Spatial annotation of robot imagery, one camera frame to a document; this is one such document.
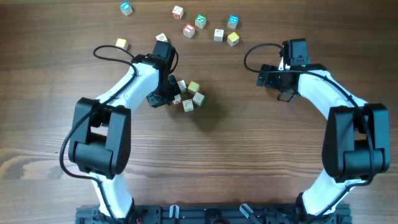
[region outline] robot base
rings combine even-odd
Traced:
[[[297,205],[294,203],[252,206],[254,216],[264,224],[298,224]],[[133,208],[129,220],[120,220],[127,224],[253,224],[236,207],[161,207],[141,205]],[[110,217],[103,215],[98,206],[78,208],[75,224],[114,224]],[[325,215],[313,224],[351,224],[349,205],[337,205],[336,211]]]

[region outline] cube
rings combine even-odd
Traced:
[[[180,90],[182,93],[185,93],[187,91],[187,86],[186,86],[184,80],[178,81],[177,84],[178,84],[178,87],[180,87]]]
[[[195,25],[201,29],[204,28],[204,26],[206,25],[206,17],[199,14],[197,19],[195,20]]]
[[[238,16],[231,15],[228,20],[228,28],[236,29],[238,21],[239,21]]]
[[[159,35],[157,35],[157,36],[156,36],[156,40],[160,40],[160,41],[163,41],[163,42],[167,42],[166,35],[164,35],[164,34],[159,34]]]
[[[187,24],[184,27],[184,35],[186,35],[187,37],[191,38],[194,34],[195,34],[195,27],[191,24]]]
[[[128,2],[120,4],[120,10],[122,10],[123,14],[126,16],[132,13],[132,7]]]
[[[182,101],[182,105],[184,106],[184,111],[193,111],[193,103],[192,100],[184,100]]]
[[[174,19],[181,19],[182,15],[184,15],[184,9],[180,6],[174,6],[172,13]]]
[[[214,41],[223,41],[224,30],[216,29],[214,31]]]
[[[196,93],[195,96],[193,96],[192,101],[194,104],[201,106],[202,103],[205,100],[205,96],[200,94],[200,93]]]
[[[178,94],[174,96],[173,105],[179,105],[181,103],[181,96]]]
[[[228,35],[227,42],[231,46],[235,46],[237,43],[239,43],[239,36],[233,32],[232,34]]]
[[[191,83],[189,83],[188,92],[195,95],[199,91],[199,87],[199,84],[192,81]]]
[[[118,39],[118,41],[116,41],[116,46],[123,48],[124,50],[127,50],[127,48],[129,47],[129,44],[124,39]]]

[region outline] small block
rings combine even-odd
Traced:
[[[195,94],[195,93],[197,93],[199,91],[199,87],[200,87],[199,84],[197,84],[194,81],[192,81],[191,83],[189,83],[188,92],[192,93],[192,94]]]
[[[204,28],[204,26],[206,25],[206,17],[199,14],[197,19],[195,20],[195,25],[201,29]]]
[[[193,103],[192,100],[184,100],[182,101],[182,105],[184,106],[184,111],[193,111]]]
[[[159,35],[157,35],[157,36],[156,36],[156,40],[160,40],[160,41],[163,41],[163,42],[167,42],[166,35],[164,35],[164,34],[159,34]]]
[[[173,105],[179,105],[181,103],[181,96],[178,94],[174,96]]]
[[[187,24],[184,27],[183,33],[188,38],[191,38],[195,34],[195,27],[193,25],[191,25],[191,24]]]
[[[186,86],[184,80],[178,81],[177,84],[178,84],[178,87],[180,87],[180,90],[182,93],[185,93],[187,91],[187,86]]]
[[[238,21],[239,21],[238,16],[231,15],[228,20],[228,28],[236,29]]]
[[[180,6],[174,6],[172,14],[174,19],[181,19],[182,15],[184,14],[184,9]]]
[[[121,47],[124,50],[127,50],[127,47],[129,46],[129,44],[124,39],[118,39],[118,41],[116,41],[116,46]]]
[[[239,43],[239,36],[235,32],[233,32],[232,34],[228,35],[227,42],[231,46],[234,46]]]
[[[224,30],[216,29],[214,31],[214,41],[223,41]]]
[[[128,2],[123,2],[120,4],[120,10],[122,10],[123,14],[128,16],[132,13],[132,7]]]
[[[201,106],[205,101],[205,96],[200,93],[196,93],[195,96],[193,96],[192,101],[194,104]]]

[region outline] wooden table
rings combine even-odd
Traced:
[[[133,1],[127,17],[119,1],[64,2],[0,6],[0,223],[73,223],[77,207],[98,203],[92,184],[66,176],[58,161],[76,102],[127,72],[92,51],[125,38],[134,55],[151,53],[163,32],[180,55],[175,76],[195,80],[206,99],[191,113],[146,102],[135,112],[126,178],[137,205],[293,202],[313,184],[323,168],[325,118],[305,98],[278,102],[278,92],[257,87],[257,75],[243,67],[257,44],[304,37],[313,63],[356,96],[387,106],[390,169],[345,202],[354,223],[397,222],[396,2]],[[184,8],[181,21],[174,5]],[[182,29],[198,14],[206,26],[189,39]],[[236,30],[227,28],[231,14],[239,16]],[[241,40],[214,42],[214,29]],[[128,60],[114,49],[99,53]],[[269,47],[249,64],[279,60]]]

